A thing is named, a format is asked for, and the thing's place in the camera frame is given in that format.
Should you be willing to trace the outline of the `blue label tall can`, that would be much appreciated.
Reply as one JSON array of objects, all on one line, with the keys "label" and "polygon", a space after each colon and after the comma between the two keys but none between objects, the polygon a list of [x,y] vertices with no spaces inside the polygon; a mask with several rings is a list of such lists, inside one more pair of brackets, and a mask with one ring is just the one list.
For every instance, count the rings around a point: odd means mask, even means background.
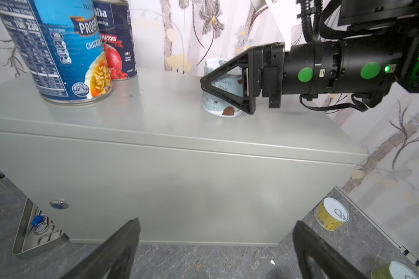
[{"label": "blue label tall can", "polygon": [[0,1],[0,18],[41,97],[82,105],[111,95],[92,1]]}]

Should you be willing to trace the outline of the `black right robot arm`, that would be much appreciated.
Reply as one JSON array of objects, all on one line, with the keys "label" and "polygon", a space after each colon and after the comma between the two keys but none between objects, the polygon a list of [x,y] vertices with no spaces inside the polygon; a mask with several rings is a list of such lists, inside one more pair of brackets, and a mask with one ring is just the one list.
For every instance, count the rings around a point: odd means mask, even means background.
[{"label": "black right robot arm", "polygon": [[283,95],[301,104],[321,94],[351,94],[331,106],[364,112],[393,83],[419,94],[419,1],[300,1],[305,44],[255,46],[201,78],[206,93],[252,115],[256,98],[279,108]]}]

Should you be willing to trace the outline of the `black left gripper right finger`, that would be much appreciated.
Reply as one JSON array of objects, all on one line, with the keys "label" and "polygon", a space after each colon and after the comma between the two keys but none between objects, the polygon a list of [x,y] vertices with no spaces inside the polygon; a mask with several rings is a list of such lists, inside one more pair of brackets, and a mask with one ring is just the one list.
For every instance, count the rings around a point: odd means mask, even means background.
[{"label": "black left gripper right finger", "polygon": [[303,279],[366,278],[305,222],[296,222],[292,239]]}]

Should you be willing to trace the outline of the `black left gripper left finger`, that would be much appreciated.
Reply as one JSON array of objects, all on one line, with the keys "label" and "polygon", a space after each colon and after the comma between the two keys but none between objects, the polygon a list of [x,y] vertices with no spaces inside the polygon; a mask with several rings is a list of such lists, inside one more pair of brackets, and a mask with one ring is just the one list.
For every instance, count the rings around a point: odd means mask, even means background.
[{"label": "black left gripper left finger", "polygon": [[129,220],[86,259],[68,271],[64,279],[128,279],[139,244],[138,218]]}]

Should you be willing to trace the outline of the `dark chopped tomatoes can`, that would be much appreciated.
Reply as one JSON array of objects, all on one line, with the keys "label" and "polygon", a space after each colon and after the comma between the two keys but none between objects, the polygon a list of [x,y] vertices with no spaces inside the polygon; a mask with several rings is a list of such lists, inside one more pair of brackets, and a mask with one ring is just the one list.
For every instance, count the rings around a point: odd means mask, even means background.
[{"label": "dark chopped tomatoes can", "polygon": [[93,4],[111,79],[123,81],[136,77],[136,58],[128,1],[94,1]]}]

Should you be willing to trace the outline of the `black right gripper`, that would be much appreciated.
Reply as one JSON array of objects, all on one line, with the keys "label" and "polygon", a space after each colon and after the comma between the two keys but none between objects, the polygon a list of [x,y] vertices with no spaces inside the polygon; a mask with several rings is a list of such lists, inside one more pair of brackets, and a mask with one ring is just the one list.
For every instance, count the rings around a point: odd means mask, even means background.
[{"label": "black right gripper", "polygon": [[285,43],[250,48],[233,59],[208,58],[201,79],[201,107],[212,115],[252,115],[255,70],[262,67],[262,97],[269,108],[280,108],[285,58]]}]

